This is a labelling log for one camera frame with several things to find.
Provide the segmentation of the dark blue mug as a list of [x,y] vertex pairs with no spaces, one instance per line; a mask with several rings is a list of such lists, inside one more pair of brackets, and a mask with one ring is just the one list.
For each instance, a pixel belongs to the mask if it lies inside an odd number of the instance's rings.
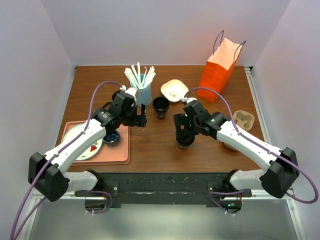
[[117,130],[113,130],[109,132],[102,141],[107,146],[115,147],[120,143],[120,134]]

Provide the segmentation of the stack of black lids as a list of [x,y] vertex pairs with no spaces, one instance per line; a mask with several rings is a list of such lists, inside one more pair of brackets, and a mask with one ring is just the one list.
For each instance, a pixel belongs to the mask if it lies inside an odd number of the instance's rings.
[[111,97],[112,101],[115,99],[116,95],[117,95],[118,93],[120,93],[120,92],[121,92],[120,90],[117,90],[116,92],[113,93],[113,95],[112,95],[112,97]]

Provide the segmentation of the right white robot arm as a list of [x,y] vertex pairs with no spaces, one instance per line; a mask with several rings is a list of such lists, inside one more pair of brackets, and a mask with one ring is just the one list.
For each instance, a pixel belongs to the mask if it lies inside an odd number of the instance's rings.
[[195,136],[202,134],[236,149],[260,167],[258,170],[232,170],[220,187],[227,196],[233,197],[242,190],[265,190],[281,199],[300,175],[293,167],[298,163],[294,150],[280,149],[244,130],[235,129],[233,122],[220,112],[207,116],[203,122],[185,113],[175,114],[173,119],[179,147],[188,148]]

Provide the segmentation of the brown takeout coffee cup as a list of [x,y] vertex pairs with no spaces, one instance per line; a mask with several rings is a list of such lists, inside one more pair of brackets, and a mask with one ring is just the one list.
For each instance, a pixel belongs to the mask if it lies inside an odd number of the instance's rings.
[[181,150],[187,150],[192,145],[192,143],[178,142],[177,145]]

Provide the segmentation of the blue straw holder cup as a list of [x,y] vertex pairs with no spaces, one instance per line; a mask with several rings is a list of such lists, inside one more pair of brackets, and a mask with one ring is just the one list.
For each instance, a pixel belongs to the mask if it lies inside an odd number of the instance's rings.
[[140,75],[140,83],[144,84],[143,88],[138,88],[138,85],[131,81],[131,77],[128,77],[130,82],[129,93],[133,93],[133,96],[136,98],[136,104],[138,106],[149,105],[152,101],[152,91],[151,84],[146,85],[147,81],[145,80],[145,75]]

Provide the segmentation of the white fruit pattern plate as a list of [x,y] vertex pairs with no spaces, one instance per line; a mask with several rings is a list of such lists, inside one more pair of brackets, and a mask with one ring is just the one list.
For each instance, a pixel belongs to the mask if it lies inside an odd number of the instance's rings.
[[[71,122],[65,125],[65,129],[62,135],[61,142],[69,141],[74,139],[82,130],[82,125],[84,122]],[[94,142],[90,147],[88,147],[77,159],[76,161],[87,161],[95,156],[101,149],[103,145],[103,140],[99,139]]]

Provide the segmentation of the orange paper gift bag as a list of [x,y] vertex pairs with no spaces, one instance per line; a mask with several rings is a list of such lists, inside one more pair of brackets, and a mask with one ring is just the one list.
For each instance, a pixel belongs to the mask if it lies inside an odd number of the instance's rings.
[[212,54],[206,61],[198,86],[220,93],[227,84],[246,42],[244,40],[234,43],[224,37],[222,30],[213,43]]

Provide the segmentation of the cream square bowl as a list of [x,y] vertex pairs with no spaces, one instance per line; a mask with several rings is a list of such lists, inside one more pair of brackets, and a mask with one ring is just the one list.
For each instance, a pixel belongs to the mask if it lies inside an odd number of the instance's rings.
[[179,102],[188,91],[189,88],[178,79],[169,80],[160,87],[162,95],[171,103]]

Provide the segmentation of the pink plastic tray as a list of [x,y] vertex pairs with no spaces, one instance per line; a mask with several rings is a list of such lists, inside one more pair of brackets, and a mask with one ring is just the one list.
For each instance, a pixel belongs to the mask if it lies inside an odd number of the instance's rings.
[[121,125],[117,131],[120,134],[120,142],[117,146],[108,146],[102,142],[100,151],[85,161],[74,161],[71,165],[75,166],[106,166],[106,165],[125,165],[130,161],[130,128]]

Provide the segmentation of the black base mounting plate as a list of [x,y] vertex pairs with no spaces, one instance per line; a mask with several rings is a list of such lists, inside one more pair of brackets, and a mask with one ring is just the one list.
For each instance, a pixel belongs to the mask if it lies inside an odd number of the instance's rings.
[[222,196],[251,197],[250,190],[222,192],[223,179],[229,173],[216,172],[96,172],[93,190],[79,190],[77,197],[104,197],[105,210],[123,204],[206,205],[216,207]]

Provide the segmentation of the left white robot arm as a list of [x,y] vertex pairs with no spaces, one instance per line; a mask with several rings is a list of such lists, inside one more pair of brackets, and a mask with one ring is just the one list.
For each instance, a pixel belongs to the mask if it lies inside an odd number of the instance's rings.
[[103,108],[94,118],[87,120],[80,132],[71,140],[62,142],[45,154],[34,153],[29,159],[28,182],[50,202],[60,199],[65,193],[87,191],[99,196],[104,184],[90,171],[68,172],[72,163],[95,142],[104,138],[120,125],[145,127],[146,105],[141,105],[141,114],[132,108],[131,115],[112,116]]

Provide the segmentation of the white wrapped straws bundle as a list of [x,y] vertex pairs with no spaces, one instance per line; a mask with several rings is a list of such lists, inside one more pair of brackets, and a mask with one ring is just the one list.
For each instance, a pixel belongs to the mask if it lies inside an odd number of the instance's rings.
[[136,65],[126,67],[124,70],[124,75],[133,88],[143,90],[151,85],[154,77],[156,76],[156,71],[154,66],[149,68],[144,66],[144,70],[142,70],[140,62],[137,62]]

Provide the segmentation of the black coffee cup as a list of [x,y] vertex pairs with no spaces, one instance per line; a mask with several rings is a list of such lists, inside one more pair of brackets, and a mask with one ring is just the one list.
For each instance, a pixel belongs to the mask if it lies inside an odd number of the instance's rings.
[[157,119],[164,119],[170,108],[170,102],[166,97],[156,97],[152,102],[152,108]]

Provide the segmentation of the cardboard cup carrier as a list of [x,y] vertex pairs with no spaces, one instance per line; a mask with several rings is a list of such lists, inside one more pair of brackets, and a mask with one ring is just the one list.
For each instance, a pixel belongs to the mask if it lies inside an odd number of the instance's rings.
[[233,113],[233,119],[235,124],[246,132],[252,129],[255,122],[254,115],[244,110],[235,111]]

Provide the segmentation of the black coffee cup lid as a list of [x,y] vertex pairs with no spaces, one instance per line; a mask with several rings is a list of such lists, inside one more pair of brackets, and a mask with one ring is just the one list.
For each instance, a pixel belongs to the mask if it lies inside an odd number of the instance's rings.
[[195,136],[178,135],[176,137],[177,143],[193,143],[194,141],[195,141]]

